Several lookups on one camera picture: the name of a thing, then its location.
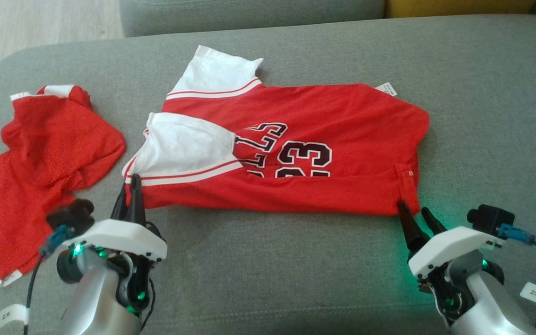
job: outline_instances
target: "white tag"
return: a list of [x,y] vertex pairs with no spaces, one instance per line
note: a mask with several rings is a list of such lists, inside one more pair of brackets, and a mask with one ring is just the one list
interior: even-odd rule
[[10,273],[6,278],[3,280],[0,280],[0,286],[2,288],[8,286],[12,282],[15,282],[17,279],[21,278],[23,276],[22,272],[15,270],[12,273]]
[[0,311],[0,329],[10,322],[23,322],[28,324],[30,310],[19,303],[6,307]]
[[521,291],[521,297],[536,302],[536,285],[532,282],[525,284],[525,287]]
[[384,93],[388,93],[389,95],[392,95],[393,97],[396,96],[396,91],[394,91],[390,83],[383,83],[379,85],[378,87],[375,87],[375,89],[378,89],[379,91],[382,91]]

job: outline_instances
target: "wooden floor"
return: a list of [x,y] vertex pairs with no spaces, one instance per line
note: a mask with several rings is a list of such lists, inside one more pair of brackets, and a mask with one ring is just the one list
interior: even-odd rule
[[28,47],[117,38],[119,0],[0,0],[0,60]]

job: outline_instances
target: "yellow cushion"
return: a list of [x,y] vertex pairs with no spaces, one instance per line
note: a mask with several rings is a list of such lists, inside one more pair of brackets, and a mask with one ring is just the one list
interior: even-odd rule
[[386,0],[386,17],[529,13],[536,0]]

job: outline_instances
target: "robotic arm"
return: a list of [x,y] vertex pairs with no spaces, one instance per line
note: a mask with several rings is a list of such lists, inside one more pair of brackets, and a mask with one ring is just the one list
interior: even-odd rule
[[78,200],[47,217],[54,229],[65,225],[70,231],[83,231],[63,242],[67,249],[57,258],[60,278],[78,284],[61,319],[62,335],[138,335],[143,328],[142,312],[151,302],[149,282],[153,295],[148,316],[154,307],[154,284],[148,274],[166,258],[167,244],[158,229],[146,221],[141,180],[136,174],[130,192],[129,207],[125,206],[124,185],[111,218],[93,225],[76,214],[92,212],[87,200]]
[[471,210],[474,229],[451,230],[427,208],[422,214],[434,233],[431,239],[417,226],[406,204],[398,204],[409,268],[419,290],[432,293],[452,335],[536,335],[536,328],[504,288],[504,273],[483,258],[480,248],[501,248],[508,237],[532,244],[534,236],[512,227],[514,215],[491,206]]
[[[42,254],[49,257],[61,243],[66,246],[57,258],[57,272],[66,283],[77,283],[61,319],[62,335],[138,335],[153,310],[154,284],[148,275],[166,259],[167,244],[156,226],[146,221],[137,174],[132,177],[130,195],[127,207],[124,185],[111,218],[97,223],[90,216],[94,206],[87,200],[77,200],[47,217],[55,233]],[[480,248],[502,248],[509,237],[536,243],[533,235],[512,227],[513,214],[481,205],[469,212],[473,229],[447,230],[423,208],[425,222],[434,233],[430,238],[403,201],[398,209],[409,268],[419,290],[433,295],[449,334],[536,335],[536,328],[504,288],[502,269],[479,252]]]

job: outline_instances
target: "label tag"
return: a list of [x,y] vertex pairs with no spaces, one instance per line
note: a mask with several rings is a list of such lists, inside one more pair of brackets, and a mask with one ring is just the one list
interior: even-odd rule
[[379,91],[382,91],[384,93],[388,93],[389,95],[392,95],[393,97],[396,96],[396,91],[392,88],[392,85],[390,83],[383,83],[379,85],[378,87],[375,87],[375,89],[378,89]]
[[23,322],[28,324],[30,310],[19,303],[8,306],[0,311],[0,329],[10,322]]
[[525,287],[521,291],[521,297],[536,303],[536,285],[532,282],[525,284]]

